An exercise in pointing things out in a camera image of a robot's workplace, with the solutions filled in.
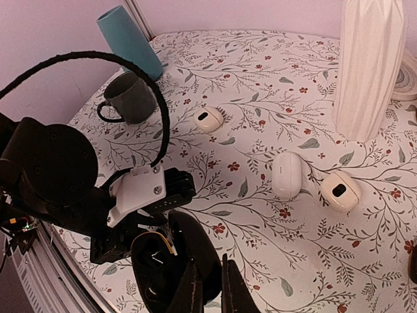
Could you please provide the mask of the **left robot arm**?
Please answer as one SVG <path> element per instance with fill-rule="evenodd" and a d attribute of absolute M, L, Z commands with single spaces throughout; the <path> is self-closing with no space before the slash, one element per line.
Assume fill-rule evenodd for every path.
<path fill-rule="evenodd" d="M 145 226 L 162 226 L 162 214 L 130 213 L 108 225 L 117 198 L 100 188 L 98 159 L 90 141 L 67 125 L 43 125 L 25 117 L 19 122 L 1 116 L 1 221 L 31 216 L 86 235 L 90 261 L 114 262 L 130 255 L 134 238 Z"/>

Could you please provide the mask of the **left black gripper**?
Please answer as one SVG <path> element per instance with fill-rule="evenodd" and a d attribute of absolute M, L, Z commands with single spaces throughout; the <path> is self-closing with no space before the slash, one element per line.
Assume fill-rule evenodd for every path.
<path fill-rule="evenodd" d="M 90 262 L 94 264 L 114 263 L 131 255 L 131 245 L 136 237 L 151 226 L 167 224 L 163 214 L 151 216 L 130 213 L 113 228 L 108 227 L 101 235 L 91 237 Z"/>

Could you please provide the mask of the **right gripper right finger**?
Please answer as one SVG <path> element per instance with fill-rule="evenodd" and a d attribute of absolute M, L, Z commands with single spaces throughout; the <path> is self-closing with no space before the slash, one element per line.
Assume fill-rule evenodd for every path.
<path fill-rule="evenodd" d="M 222 313 L 260 313 L 237 264 L 222 256 Z"/>

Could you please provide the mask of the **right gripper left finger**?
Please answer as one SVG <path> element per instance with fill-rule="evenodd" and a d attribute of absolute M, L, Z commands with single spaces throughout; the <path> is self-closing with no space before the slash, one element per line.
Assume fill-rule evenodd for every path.
<path fill-rule="evenodd" d="M 166 313 L 202 313 L 203 281 L 195 260 L 188 263 Z"/>

